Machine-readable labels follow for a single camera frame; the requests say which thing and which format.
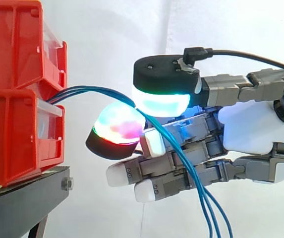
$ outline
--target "glowing fingertip sensor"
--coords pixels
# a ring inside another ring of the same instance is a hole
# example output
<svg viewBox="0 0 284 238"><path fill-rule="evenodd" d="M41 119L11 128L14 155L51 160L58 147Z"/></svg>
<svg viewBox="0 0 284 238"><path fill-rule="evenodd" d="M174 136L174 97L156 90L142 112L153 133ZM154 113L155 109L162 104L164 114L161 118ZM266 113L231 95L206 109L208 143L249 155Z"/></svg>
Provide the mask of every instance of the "glowing fingertip sensor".
<svg viewBox="0 0 284 238"><path fill-rule="evenodd" d="M93 153L110 160L130 157L143 134L145 118L122 102L108 105L95 122L86 145Z"/></svg>
<svg viewBox="0 0 284 238"><path fill-rule="evenodd" d="M133 87L133 101L142 112L158 118L180 116L188 107L189 94L149 94Z"/></svg>

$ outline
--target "bolt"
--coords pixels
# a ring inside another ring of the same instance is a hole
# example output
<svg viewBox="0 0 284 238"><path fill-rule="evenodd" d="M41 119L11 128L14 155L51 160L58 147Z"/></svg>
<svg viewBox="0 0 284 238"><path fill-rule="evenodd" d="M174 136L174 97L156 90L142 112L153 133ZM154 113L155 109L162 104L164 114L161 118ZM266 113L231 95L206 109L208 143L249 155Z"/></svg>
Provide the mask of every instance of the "bolt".
<svg viewBox="0 0 284 238"><path fill-rule="evenodd" d="M73 178L63 178L61 188L65 191L71 191L73 189Z"/></svg>

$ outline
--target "black cable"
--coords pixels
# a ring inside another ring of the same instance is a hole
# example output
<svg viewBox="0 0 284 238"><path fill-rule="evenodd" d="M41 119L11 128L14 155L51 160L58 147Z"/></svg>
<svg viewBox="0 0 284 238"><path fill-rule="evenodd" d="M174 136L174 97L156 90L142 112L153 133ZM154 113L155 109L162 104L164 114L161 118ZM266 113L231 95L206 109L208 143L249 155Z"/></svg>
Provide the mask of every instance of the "black cable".
<svg viewBox="0 0 284 238"><path fill-rule="evenodd" d="M214 56L236 56L236 57L242 57L242 58L247 58L250 60L256 60L259 62L263 62L263 63L267 63L279 68L284 69L284 64L268 59L268 58L264 58L261 56L257 56L257 55L253 55L250 53L245 53L245 52L240 52L240 51L230 51L230 50L212 50L212 54Z"/></svg>

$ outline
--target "rgb led light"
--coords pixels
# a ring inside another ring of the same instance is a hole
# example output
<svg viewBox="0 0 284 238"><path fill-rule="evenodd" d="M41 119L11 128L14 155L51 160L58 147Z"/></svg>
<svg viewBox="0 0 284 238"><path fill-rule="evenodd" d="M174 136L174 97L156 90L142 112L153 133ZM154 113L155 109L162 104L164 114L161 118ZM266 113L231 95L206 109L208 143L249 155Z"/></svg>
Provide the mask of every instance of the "rgb led light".
<svg viewBox="0 0 284 238"><path fill-rule="evenodd" d="M134 108L122 102L108 105L94 124L94 132L114 144L133 144L145 127L145 118Z"/></svg>
<svg viewBox="0 0 284 238"><path fill-rule="evenodd" d="M190 95L158 95L144 93L133 87L133 101L142 112L158 118L180 116L188 107Z"/></svg>

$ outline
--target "robot fingertip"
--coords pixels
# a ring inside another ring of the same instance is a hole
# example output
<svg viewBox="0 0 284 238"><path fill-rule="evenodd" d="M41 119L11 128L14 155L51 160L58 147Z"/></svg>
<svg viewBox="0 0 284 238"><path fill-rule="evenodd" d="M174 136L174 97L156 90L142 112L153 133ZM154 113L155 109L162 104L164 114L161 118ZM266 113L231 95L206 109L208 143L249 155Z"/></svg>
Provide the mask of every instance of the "robot fingertip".
<svg viewBox="0 0 284 238"><path fill-rule="evenodd" d="M118 163L108 167L106 171L106 176L108 184L111 187L121 187L129 185L125 165L123 163Z"/></svg>

